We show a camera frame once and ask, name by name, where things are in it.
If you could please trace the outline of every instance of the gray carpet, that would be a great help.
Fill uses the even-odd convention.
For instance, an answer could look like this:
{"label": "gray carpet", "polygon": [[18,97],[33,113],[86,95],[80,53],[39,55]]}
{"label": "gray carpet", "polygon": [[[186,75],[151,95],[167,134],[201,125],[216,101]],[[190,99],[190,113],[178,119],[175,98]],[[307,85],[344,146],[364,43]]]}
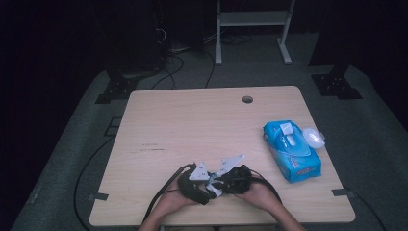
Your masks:
{"label": "gray carpet", "polygon": [[[345,78],[363,99],[339,100],[320,96],[311,74],[327,73],[331,66],[309,67],[318,35],[289,35],[287,44],[293,59],[285,65],[276,44],[276,35],[255,36],[239,46],[223,46],[223,65],[216,66],[208,88],[286,86],[300,88],[342,183],[358,193],[380,217],[387,230],[407,230],[408,226],[408,134],[373,89],[370,79],[351,66]],[[206,50],[215,55],[213,45]],[[178,55],[184,61],[173,74],[177,89],[202,89],[212,71],[207,53]],[[180,60],[168,59],[168,70],[180,67]],[[165,77],[143,79],[138,90],[150,90]],[[21,211],[13,230],[84,230],[78,215],[91,230],[135,230],[132,227],[95,228],[88,223],[92,208],[89,196],[97,193],[114,141],[105,130],[114,116],[122,116],[126,100],[95,104],[109,82],[105,72],[95,77],[66,126],[32,196]],[[170,78],[155,89],[171,89]],[[105,142],[99,152],[95,152]],[[305,224],[308,230],[382,230],[373,212],[358,197],[350,198],[356,213],[351,223]]]}

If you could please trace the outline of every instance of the person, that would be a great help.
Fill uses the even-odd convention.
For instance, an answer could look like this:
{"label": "person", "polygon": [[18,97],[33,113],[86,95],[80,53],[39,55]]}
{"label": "person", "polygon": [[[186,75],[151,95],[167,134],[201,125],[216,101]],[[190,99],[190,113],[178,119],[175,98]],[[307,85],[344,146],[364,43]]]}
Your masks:
{"label": "person", "polygon": [[[245,200],[256,208],[270,213],[284,230],[306,230],[283,206],[283,204],[279,202],[270,189],[261,183],[252,182],[247,192],[244,194],[235,194],[235,196]],[[140,226],[139,231],[158,230],[160,224],[167,215],[177,212],[185,206],[194,204],[197,203],[184,197],[178,191],[176,179],[168,186],[166,192],[161,196],[155,208]]]}

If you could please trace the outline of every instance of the wet wipes package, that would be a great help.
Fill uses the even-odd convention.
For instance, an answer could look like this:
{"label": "wet wipes package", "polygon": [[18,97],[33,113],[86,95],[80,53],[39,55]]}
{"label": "wet wipes package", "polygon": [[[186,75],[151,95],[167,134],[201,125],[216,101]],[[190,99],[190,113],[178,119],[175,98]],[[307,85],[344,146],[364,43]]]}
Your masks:
{"label": "wet wipes package", "polygon": [[292,121],[267,123],[264,127],[264,139],[284,178],[290,183],[321,176],[318,154]]}

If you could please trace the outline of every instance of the human hand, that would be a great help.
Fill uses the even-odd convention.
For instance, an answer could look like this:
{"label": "human hand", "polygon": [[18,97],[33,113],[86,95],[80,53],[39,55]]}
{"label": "human hand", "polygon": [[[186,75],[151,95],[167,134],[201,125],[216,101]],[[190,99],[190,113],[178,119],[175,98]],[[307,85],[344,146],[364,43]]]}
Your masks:
{"label": "human hand", "polygon": [[305,230],[296,218],[294,218],[294,216],[276,198],[273,192],[261,183],[252,182],[247,192],[244,194],[235,194],[235,196],[247,201],[256,208],[270,213],[276,221],[282,225],[284,230]]}
{"label": "human hand", "polygon": [[235,194],[237,198],[243,199],[258,209],[270,212],[282,203],[276,198],[273,192],[265,185],[252,182],[250,188],[244,194]]}
{"label": "human hand", "polygon": [[196,202],[184,197],[178,189],[177,179],[173,180],[167,187],[165,193],[159,199],[156,206],[139,227],[140,231],[157,230],[162,220],[169,214],[172,214],[181,208],[196,204]]}
{"label": "human hand", "polygon": [[178,177],[171,182],[154,208],[154,210],[160,211],[164,216],[172,214],[185,206],[196,204],[196,202],[180,193],[177,180]]}

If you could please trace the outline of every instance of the blue package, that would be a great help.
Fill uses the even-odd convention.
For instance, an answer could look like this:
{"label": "blue package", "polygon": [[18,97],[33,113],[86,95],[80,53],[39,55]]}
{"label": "blue package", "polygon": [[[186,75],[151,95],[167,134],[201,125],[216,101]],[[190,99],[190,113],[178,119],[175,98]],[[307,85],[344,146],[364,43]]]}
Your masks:
{"label": "blue package", "polygon": [[264,139],[283,177],[290,183],[321,176],[321,161],[315,149],[290,120],[272,121],[264,127]]}

